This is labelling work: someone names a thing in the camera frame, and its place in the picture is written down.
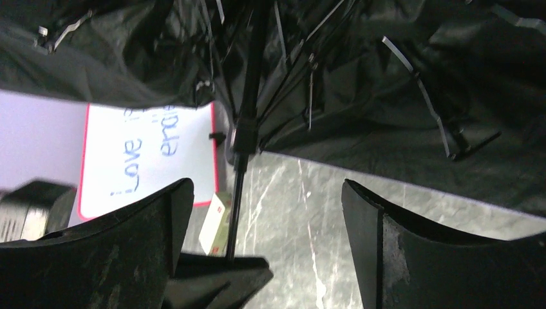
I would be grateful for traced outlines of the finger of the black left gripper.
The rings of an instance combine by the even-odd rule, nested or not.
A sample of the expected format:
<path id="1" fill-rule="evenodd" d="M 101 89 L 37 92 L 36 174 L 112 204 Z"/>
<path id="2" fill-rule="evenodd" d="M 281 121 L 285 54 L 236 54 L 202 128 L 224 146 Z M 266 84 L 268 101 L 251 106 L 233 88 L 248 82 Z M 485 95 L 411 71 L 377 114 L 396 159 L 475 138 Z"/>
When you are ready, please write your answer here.
<path id="1" fill-rule="evenodd" d="M 263 257 L 224 257 L 181 253 L 165 288 L 162 308 L 239 309 L 273 278 Z"/>

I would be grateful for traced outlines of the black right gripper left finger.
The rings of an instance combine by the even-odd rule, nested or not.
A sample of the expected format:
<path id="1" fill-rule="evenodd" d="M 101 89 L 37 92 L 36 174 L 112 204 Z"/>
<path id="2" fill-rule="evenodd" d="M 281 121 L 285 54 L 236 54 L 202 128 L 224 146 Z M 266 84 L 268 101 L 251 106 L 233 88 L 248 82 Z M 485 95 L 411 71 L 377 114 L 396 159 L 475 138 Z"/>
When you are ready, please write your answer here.
<path id="1" fill-rule="evenodd" d="M 1 245 L 2 308 L 160 308 L 194 201 L 182 178 L 113 212 Z"/>

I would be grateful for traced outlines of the black and lavender umbrella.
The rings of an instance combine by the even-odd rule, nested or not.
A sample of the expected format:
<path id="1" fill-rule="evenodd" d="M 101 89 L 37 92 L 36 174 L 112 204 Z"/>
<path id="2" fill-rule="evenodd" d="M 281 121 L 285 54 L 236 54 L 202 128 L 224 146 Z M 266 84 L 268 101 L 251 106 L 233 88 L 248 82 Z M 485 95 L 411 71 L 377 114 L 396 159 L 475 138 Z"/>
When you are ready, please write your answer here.
<path id="1" fill-rule="evenodd" d="M 544 1 L 2 1 L 1 89 L 545 215 Z"/>

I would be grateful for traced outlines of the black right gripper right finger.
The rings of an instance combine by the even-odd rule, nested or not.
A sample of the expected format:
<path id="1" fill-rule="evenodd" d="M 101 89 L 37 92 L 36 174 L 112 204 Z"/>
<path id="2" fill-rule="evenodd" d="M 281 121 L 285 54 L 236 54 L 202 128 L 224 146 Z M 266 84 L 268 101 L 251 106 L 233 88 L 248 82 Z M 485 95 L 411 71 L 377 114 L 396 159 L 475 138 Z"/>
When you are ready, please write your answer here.
<path id="1" fill-rule="evenodd" d="M 463 232 L 345 180 L 342 207 L 364 308 L 544 308 L 545 233 Z"/>

